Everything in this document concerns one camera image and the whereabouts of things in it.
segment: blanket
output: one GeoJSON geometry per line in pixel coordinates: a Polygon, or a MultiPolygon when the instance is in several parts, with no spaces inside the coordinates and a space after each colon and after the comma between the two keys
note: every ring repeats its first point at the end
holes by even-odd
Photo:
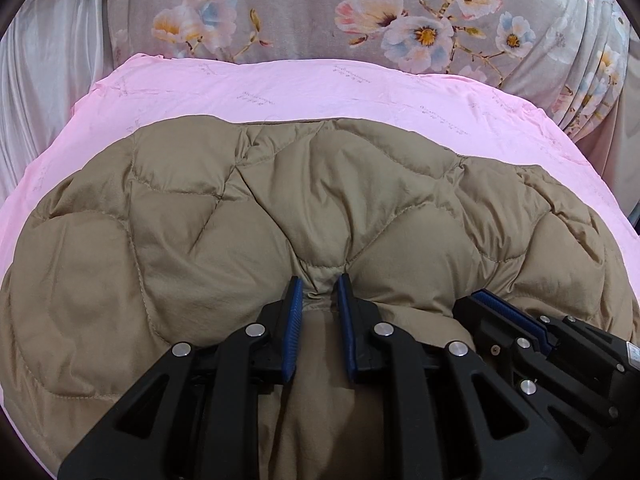
{"type": "Polygon", "coordinates": [[[66,453],[179,340],[223,340],[305,283],[298,372],[260,402],[262,478],[380,478],[379,393],[342,368],[331,289],[420,341],[472,345],[456,298],[488,288],[636,341],[638,304],[600,217],[539,166],[456,153],[368,120],[144,126],[54,188],[0,290],[0,381],[43,462],[66,453]]]}

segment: pink bed sheet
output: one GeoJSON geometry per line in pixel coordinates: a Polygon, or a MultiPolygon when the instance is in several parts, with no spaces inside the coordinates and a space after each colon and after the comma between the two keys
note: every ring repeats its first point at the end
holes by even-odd
{"type": "Polygon", "coordinates": [[[329,59],[237,66],[132,57],[78,101],[69,124],[0,209],[0,273],[11,264],[27,216],[61,180],[140,126],[191,114],[229,122],[366,118],[413,130],[462,155],[539,164],[606,222],[640,296],[640,238],[606,184],[542,110],[460,76],[416,76],[329,59]]]}

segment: sticker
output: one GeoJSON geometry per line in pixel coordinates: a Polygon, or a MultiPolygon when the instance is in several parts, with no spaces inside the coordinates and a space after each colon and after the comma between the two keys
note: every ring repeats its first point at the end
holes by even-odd
{"type": "Polygon", "coordinates": [[[640,348],[627,341],[626,355],[629,357],[629,364],[636,370],[640,370],[640,348]]]}

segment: metal pin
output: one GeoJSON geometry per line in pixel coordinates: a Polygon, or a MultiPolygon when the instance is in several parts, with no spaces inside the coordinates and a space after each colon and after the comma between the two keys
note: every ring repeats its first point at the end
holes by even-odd
{"type": "Polygon", "coordinates": [[[176,357],[185,357],[191,353],[191,345],[189,343],[176,343],[171,348],[171,353],[176,357]]]}
{"type": "Polygon", "coordinates": [[[373,332],[386,337],[392,335],[392,333],[394,332],[394,327],[389,323],[377,323],[373,327],[373,332]]]}
{"type": "Polygon", "coordinates": [[[525,395],[533,395],[538,389],[538,387],[536,386],[536,383],[533,382],[532,380],[524,379],[524,381],[520,383],[520,389],[525,395]]]}
{"type": "Polygon", "coordinates": [[[249,325],[247,328],[244,329],[244,332],[249,337],[259,337],[262,334],[264,334],[265,330],[266,329],[264,325],[261,325],[260,323],[252,323],[251,325],[249,325]]]}
{"type": "Polygon", "coordinates": [[[462,357],[469,352],[469,347],[465,345],[462,341],[454,341],[449,345],[449,352],[457,357],[462,357]]]}

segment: silver screw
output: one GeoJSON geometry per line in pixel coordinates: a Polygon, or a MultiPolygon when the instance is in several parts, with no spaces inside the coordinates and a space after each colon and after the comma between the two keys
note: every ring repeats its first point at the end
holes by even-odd
{"type": "Polygon", "coordinates": [[[171,348],[171,353],[176,357],[185,357],[191,353],[191,345],[189,343],[176,343],[171,348]]]}
{"type": "Polygon", "coordinates": [[[262,334],[264,334],[265,330],[266,329],[264,325],[261,325],[260,323],[252,323],[251,325],[249,325],[247,328],[244,329],[244,332],[249,337],[259,337],[262,334]]]}
{"type": "Polygon", "coordinates": [[[394,327],[389,323],[377,323],[375,327],[373,327],[373,332],[386,337],[392,335],[392,333],[394,332],[394,327]]]}
{"type": "Polygon", "coordinates": [[[454,341],[449,345],[449,352],[457,357],[462,357],[469,352],[469,347],[465,345],[462,341],[454,341]]]}
{"type": "Polygon", "coordinates": [[[536,383],[533,382],[532,380],[524,379],[524,381],[520,383],[520,389],[525,395],[533,395],[538,389],[538,387],[536,386],[536,383]]]}

